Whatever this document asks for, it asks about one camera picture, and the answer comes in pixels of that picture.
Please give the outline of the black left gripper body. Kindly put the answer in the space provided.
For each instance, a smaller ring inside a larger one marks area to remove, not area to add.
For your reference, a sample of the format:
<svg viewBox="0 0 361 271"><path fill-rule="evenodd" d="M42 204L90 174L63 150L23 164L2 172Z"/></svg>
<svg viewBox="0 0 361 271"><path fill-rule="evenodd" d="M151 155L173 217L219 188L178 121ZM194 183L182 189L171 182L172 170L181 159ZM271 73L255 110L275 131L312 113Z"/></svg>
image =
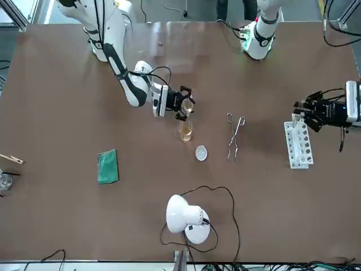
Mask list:
<svg viewBox="0 0 361 271"><path fill-rule="evenodd" d="M347 109L345 102L323 101L318 105L317 115L323 125L346 126Z"/></svg>

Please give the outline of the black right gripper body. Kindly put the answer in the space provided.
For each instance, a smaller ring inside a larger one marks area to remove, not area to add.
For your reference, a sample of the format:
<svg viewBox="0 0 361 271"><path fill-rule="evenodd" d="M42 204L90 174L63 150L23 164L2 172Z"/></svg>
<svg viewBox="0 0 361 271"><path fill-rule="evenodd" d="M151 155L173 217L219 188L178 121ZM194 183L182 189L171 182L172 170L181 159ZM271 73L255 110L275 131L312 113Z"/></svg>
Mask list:
<svg viewBox="0 0 361 271"><path fill-rule="evenodd" d="M181 91L169 90L166 98L167 111L180 111L183 102L183 95Z"/></svg>

